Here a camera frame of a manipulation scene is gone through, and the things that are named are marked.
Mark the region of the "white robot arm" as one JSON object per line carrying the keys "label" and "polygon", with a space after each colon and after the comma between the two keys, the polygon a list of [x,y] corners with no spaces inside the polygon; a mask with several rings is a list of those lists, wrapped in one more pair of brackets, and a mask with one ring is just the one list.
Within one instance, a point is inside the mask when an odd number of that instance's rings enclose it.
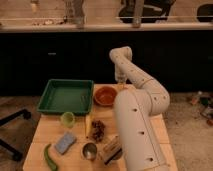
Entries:
{"label": "white robot arm", "polygon": [[115,80],[129,80],[134,88],[121,90],[114,112],[127,171],[170,171],[152,127],[150,116],[166,111],[168,91],[151,75],[131,62],[132,50],[114,48],[109,57],[115,64]]}

